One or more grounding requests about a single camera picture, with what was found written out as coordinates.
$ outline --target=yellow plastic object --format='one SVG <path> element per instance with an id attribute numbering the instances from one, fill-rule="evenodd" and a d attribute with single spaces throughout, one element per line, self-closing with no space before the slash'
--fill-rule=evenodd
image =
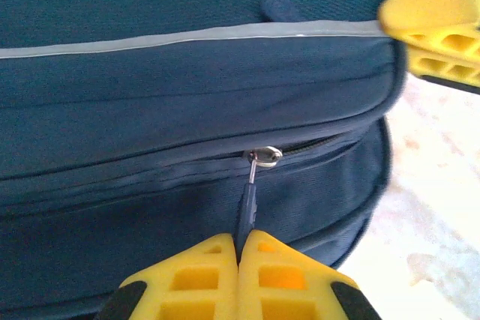
<path id="1" fill-rule="evenodd" d="M 480 64 L 480 0 L 387 0 L 379 20 L 398 40 Z"/>
<path id="2" fill-rule="evenodd" d="M 480 88 L 480 64 L 408 47 L 409 69 L 418 77 L 435 76 Z"/>
<path id="3" fill-rule="evenodd" d="M 247 239 L 238 272 L 241 320 L 348 320 L 331 284 L 358 288 L 349 277 L 258 230 Z"/>
<path id="4" fill-rule="evenodd" d="M 128 277 L 147 287 L 130 320 L 235 320 L 237 261 L 221 234 Z"/>

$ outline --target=bag compartment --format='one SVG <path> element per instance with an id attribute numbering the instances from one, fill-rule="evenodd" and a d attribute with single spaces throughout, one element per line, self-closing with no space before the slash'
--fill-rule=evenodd
<path id="1" fill-rule="evenodd" d="M 326 246 L 328 237 L 345 231 L 356 235 L 386 185 L 387 148 L 385 125 L 379 122 L 338 153 L 259 173 L 256 227 L 312 254 Z M 4 221 L 0 309 L 72 298 L 91 306 L 92 297 L 112 291 L 129 274 L 212 235 L 233 232 L 246 181 L 241 175 Z M 329 259 L 319 259 L 337 264 L 357 237 L 341 238 L 337 251 L 323 254 Z"/>

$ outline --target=luggage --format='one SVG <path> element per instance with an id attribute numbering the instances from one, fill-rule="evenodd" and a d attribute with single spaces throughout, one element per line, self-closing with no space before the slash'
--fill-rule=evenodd
<path id="1" fill-rule="evenodd" d="M 382 0 L 6 0 L 0 314 L 93 313 L 127 277 L 256 227 L 337 267 L 389 179 L 404 48 Z"/>

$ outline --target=metal zipper slider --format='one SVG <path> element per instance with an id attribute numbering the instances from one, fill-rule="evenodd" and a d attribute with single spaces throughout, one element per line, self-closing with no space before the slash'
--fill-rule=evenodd
<path id="1" fill-rule="evenodd" d="M 248 184 L 245 185 L 243 195 L 241 197 L 240 206 L 238 210 L 237 223 L 235 227 L 235 234 L 233 243 L 235 244 L 235 252 L 237 255 L 237 262 L 240 262 L 242 257 L 242 250 L 248 235 L 254 229 L 255 217 L 257 215 L 257 186 L 255 185 L 255 173 L 257 166 L 263 168 L 271 168 L 277 165 L 278 161 L 283 157 L 281 150 L 272 146 L 265 148 L 257 148 L 252 151 L 246 151 L 244 157 L 248 159 L 251 164 L 250 177 Z"/>

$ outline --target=tiled floor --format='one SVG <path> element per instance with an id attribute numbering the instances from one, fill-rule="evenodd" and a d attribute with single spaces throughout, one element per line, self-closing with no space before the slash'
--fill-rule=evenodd
<path id="1" fill-rule="evenodd" d="M 410 76 L 391 186 L 342 267 L 384 319 L 480 319 L 480 96 Z"/>

